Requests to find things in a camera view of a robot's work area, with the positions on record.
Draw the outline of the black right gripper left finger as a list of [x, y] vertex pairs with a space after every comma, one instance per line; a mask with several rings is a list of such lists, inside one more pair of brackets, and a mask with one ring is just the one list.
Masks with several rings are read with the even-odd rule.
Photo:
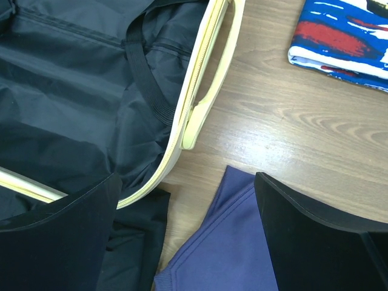
[[1, 220], [1, 290], [96, 290], [122, 182]]

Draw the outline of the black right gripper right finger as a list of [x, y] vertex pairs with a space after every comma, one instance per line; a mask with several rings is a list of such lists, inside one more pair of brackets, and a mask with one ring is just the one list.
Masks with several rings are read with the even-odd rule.
[[279, 290], [387, 290], [387, 223], [255, 176], [261, 222]]

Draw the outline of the black garment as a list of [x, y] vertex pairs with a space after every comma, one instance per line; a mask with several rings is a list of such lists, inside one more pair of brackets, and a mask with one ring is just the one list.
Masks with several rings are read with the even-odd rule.
[[116, 211], [97, 290], [150, 290], [167, 227], [170, 193], [155, 189]]

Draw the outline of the cream yellow suitcase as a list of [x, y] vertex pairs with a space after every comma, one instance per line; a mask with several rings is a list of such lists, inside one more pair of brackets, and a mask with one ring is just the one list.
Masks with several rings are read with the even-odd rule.
[[115, 173], [117, 207], [194, 148], [244, 1], [2, 1], [1, 188], [50, 203]]

